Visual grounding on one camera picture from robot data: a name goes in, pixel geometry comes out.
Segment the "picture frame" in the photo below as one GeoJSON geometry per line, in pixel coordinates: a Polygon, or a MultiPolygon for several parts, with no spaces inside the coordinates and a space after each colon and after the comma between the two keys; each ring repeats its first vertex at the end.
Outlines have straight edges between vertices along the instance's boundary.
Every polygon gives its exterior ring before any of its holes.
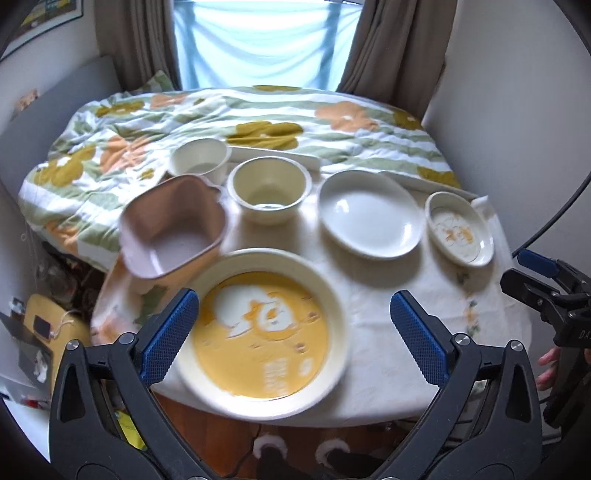
{"type": "Polygon", "coordinates": [[[40,0],[21,24],[0,61],[56,27],[81,18],[84,0],[40,0]]]}

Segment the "striped blanket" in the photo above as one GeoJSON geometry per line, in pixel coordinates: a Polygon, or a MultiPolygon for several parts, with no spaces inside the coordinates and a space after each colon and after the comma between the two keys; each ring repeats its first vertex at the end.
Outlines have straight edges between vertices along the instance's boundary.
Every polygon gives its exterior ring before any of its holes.
{"type": "Polygon", "coordinates": [[[159,73],[141,90],[82,106],[25,179],[21,211],[54,246],[108,271],[123,208],[160,181],[175,148],[201,137],[315,155],[327,173],[365,167],[458,186],[434,141],[402,110],[293,87],[173,92],[159,73]]]}

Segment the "blue gripper pad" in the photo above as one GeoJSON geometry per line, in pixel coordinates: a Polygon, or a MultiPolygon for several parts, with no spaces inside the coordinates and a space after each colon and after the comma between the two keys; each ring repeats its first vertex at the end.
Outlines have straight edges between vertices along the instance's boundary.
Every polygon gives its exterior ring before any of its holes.
{"type": "Polygon", "coordinates": [[[454,355],[452,344],[449,342],[452,334],[441,320],[429,316],[405,290],[399,291],[392,297],[390,318],[421,369],[425,380],[432,385],[442,387],[449,379],[450,363],[454,355]],[[447,341],[449,347],[444,349],[441,340],[447,341]]]}
{"type": "Polygon", "coordinates": [[[165,319],[151,342],[142,349],[142,367],[139,377],[147,386],[164,379],[199,314],[197,294],[189,289],[181,292],[184,294],[179,293],[160,313],[160,316],[165,316],[165,319]]]}
{"type": "Polygon", "coordinates": [[[522,250],[517,255],[519,265],[529,268],[534,272],[538,272],[547,278],[556,278],[560,273],[558,265],[554,260],[543,257],[540,254],[532,252],[531,250],[522,250]]]}

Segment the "human hand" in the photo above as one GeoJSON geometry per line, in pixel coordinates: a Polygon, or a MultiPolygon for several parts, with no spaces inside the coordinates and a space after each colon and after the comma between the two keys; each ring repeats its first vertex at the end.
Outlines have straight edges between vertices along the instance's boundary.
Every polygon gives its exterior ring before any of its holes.
{"type": "MultiPolygon", "coordinates": [[[[560,359],[560,347],[552,347],[547,353],[538,360],[538,365],[544,367],[549,365],[548,370],[535,379],[538,390],[544,391],[552,388],[558,376],[558,359],[560,359]]],[[[585,349],[585,360],[591,365],[591,349],[585,349]]]]}

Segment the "screw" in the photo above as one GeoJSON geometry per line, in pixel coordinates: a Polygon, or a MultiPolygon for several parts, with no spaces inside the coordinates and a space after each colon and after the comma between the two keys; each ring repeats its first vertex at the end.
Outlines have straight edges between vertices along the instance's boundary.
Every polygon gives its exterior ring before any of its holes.
{"type": "Polygon", "coordinates": [[[458,333],[455,337],[455,341],[458,345],[466,346],[468,343],[470,343],[470,337],[468,337],[468,335],[465,333],[458,333]]]}
{"type": "Polygon", "coordinates": [[[517,340],[513,340],[511,342],[511,348],[516,352],[521,352],[523,350],[523,343],[518,342],[517,340]]]}
{"type": "Polygon", "coordinates": [[[66,350],[76,350],[80,346],[80,342],[78,340],[70,340],[66,343],[66,350]]]}
{"type": "Polygon", "coordinates": [[[135,335],[131,332],[123,333],[119,337],[119,343],[122,343],[123,345],[128,345],[129,343],[134,341],[134,338],[135,335]]]}

